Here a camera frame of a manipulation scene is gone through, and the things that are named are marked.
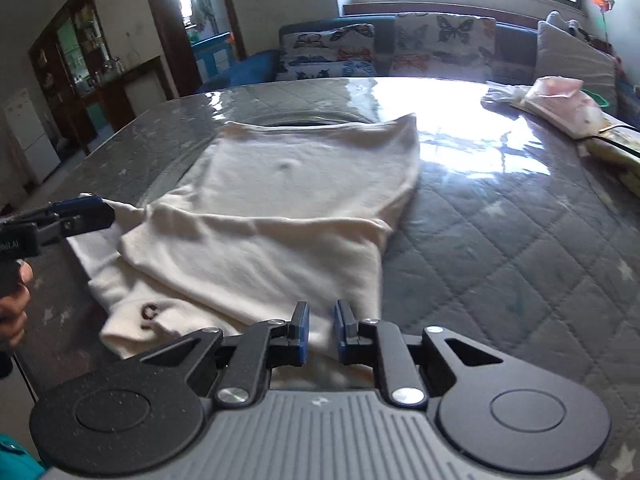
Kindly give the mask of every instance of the white refrigerator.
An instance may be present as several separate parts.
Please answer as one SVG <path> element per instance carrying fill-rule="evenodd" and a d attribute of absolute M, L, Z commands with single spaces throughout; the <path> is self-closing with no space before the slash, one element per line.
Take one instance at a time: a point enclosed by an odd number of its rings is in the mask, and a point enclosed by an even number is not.
<path fill-rule="evenodd" d="M 27 90 L 20 90 L 4 104 L 3 109 L 11 134 L 24 153 L 34 181 L 42 184 L 60 164 L 60 159 L 47 137 Z"/>

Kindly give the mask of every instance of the teal sleeve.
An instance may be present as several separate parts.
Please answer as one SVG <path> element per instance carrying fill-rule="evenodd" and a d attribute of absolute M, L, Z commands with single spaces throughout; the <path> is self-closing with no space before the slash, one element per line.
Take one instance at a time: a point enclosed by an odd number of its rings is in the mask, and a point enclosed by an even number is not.
<path fill-rule="evenodd" d="M 2 480 L 36 480 L 44 468 L 18 444 L 0 434 L 0 478 Z"/>

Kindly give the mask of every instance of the cream colored garment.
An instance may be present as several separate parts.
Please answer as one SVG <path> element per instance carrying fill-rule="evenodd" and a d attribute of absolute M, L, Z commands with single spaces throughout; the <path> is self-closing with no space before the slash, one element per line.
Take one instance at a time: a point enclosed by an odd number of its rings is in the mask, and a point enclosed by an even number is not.
<path fill-rule="evenodd" d="M 70 240 L 110 313 L 102 340 L 128 357 L 205 326 L 290 319 L 304 300 L 311 348 L 331 353 L 336 300 L 380 316 L 382 253 L 418 167 L 414 115 L 225 124 L 182 187 L 145 209 L 112 203 L 114 227 Z"/>

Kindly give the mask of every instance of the green plastic object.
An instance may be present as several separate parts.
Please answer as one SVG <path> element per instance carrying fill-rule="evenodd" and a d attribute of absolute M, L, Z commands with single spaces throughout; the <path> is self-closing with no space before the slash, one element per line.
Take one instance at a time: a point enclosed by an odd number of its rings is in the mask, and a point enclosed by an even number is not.
<path fill-rule="evenodd" d="M 596 94 L 594 92 L 589 92 L 588 90 L 585 90 L 584 88 L 582 89 L 582 91 L 587 94 L 591 99 L 593 99 L 594 101 L 596 101 L 596 104 L 600 107 L 600 108 L 609 108 L 611 106 L 611 103 L 609 103 L 609 101 L 607 101 L 604 97 L 602 97 L 599 94 Z"/>

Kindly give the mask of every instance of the table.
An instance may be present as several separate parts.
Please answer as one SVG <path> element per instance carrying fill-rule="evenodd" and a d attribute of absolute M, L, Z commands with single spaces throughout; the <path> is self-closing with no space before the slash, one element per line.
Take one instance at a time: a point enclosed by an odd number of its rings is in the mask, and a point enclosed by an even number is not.
<path fill-rule="evenodd" d="M 573 141 L 486 87 L 418 78 L 276 82 L 166 102 L 87 158 L 52 200 L 93 192 L 137 203 L 171 189 L 225 121 L 385 121 L 417 115 L 422 174 L 383 263 L 383 317 L 408 333 L 440 324 L 586 384 L 614 433 L 640 447 L 638 200 Z M 68 247 L 32 261 L 37 276 L 21 362 L 36 391 L 114 359 L 106 318 Z"/>

